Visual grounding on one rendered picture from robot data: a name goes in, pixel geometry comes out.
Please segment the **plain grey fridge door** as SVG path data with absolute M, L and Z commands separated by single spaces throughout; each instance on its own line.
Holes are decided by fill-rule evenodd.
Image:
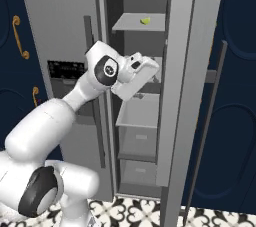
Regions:
M 220 0 L 170 0 L 156 184 L 160 227 L 176 227 Z

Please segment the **short grey fridge drawer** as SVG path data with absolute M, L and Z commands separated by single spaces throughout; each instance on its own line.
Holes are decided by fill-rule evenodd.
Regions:
M 156 165 L 151 162 L 121 160 L 121 182 L 126 184 L 156 185 Z

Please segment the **grey fridge door with dispenser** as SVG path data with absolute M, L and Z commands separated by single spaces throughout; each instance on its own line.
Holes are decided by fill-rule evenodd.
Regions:
M 87 51 L 83 17 L 91 17 L 92 32 L 99 38 L 96 0 L 25 0 L 35 39 L 43 79 L 49 97 L 63 97 L 73 87 L 71 81 L 50 77 L 49 61 L 83 62 Z M 105 97 L 99 98 L 102 136 L 106 167 L 100 166 L 97 130 L 94 118 L 82 114 L 77 117 L 69 134 L 60 144 L 63 160 L 88 167 L 100 176 L 96 200 L 112 201 L 114 188 Z

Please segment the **tall grey fridge drawer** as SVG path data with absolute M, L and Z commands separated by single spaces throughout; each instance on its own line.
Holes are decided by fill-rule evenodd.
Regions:
M 158 94 L 142 94 L 122 102 L 116 121 L 120 159 L 155 161 L 158 112 Z

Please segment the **grey fridge body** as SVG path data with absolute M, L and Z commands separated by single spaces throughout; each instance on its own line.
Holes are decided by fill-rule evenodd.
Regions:
M 169 2 L 170 0 L 96 0 L 98 9 L 99 39 L 112 46 L 122 55 L 132 55 L 140 52 L 156 60 L 164 67 L 165 49 L 168 37 Z M 161 13 L 165 15 L 165 30 L 157 31 L 112 31 L 113 25 L 123 13 Z M 152 79 L 138 92 L 142 94 L 158 94 L 162 91 L 162 74 L 155 75 L 160 83 Z M 101 95 L 105 97 L 105 111 L 108 124 L 108 139 L 112 166 L 112 182 L 115 195 L 158 200 L 162 188 L 155 186 L 126 184 L 121 182 L 120 161 L 129 159 L 119 158 L 119 133 L 116 121 L 122 105 L 122 100 L 111 92 Z M 159 139 L 156 143 L 155 161 L 157 176 L 157 155 Z

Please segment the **navy tall cupboard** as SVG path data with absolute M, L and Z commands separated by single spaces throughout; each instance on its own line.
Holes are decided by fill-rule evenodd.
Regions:
M 182 203 L 256 214 L 256 0 L 221 0 L 208 67 L 226 53 L 195 190 Z

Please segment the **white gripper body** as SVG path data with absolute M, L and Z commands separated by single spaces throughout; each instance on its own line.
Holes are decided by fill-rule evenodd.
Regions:
M 159 70 L 159 64 L 143 57 L 133 64 L 126 64 L 118 73 L 111 91 L 123 101 L 130 100 Z

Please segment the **navy cupboard door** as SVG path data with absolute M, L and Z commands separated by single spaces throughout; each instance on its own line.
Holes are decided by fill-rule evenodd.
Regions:
M 28 60 L 21 57 L 16 44 L 12 27 L 14 15 L 21 20 L 17 31 L 23 50 L 30 53 Z M 24 0 L 0 0 L 0 72 L 33 75 L 34 85 L 40 89 L 41 96 L 47 98 Z
M 33 108 L 34 103 L 19 92 L 0 89 L 0 150 L 5 148 L 4 140 L 9 132 Z

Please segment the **grey fridge shelf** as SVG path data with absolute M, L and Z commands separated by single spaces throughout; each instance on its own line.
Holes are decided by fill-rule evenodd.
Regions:
M 150 17 L 150 23 L 143 25 L 140 19 Z M 165 15 L 161 13 L 123 13 L 113 25 L 112 31 L 157 31 L 165 30 Z

